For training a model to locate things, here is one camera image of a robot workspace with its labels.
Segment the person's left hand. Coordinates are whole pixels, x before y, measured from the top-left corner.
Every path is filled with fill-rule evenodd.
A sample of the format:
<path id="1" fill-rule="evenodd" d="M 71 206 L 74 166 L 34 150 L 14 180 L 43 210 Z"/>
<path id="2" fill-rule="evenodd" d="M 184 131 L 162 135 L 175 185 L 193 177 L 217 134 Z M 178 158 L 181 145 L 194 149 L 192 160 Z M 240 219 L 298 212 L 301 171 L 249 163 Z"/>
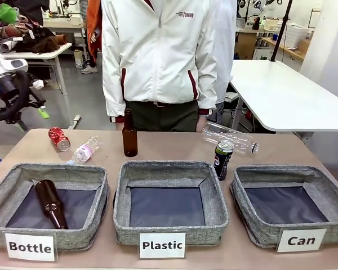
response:
<path id="1" fill-rule="evenodd" d="M 207 117 L 206 116 L 199 116 L 196 126 L 196 132 L 202 132 L 204 126 L 207 124 Z"/>

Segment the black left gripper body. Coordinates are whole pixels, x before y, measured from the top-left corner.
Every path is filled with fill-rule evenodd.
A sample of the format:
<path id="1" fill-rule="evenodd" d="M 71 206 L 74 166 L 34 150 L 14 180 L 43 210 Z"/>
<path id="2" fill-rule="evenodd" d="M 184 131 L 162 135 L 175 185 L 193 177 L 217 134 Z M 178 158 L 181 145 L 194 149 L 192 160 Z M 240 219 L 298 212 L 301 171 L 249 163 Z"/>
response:
<path id="1" fill-rule="evenodd" d="M 21 119 L 22 110 L 32 107 L 38 109 L 44 106 L 46 99 L 39 92 L 45 86 L 44 81 L 31 73 L 15 73 L 10 77 L 10 83 L 14 87 L 6 94 L 6 124 L 16 124 Z"/>

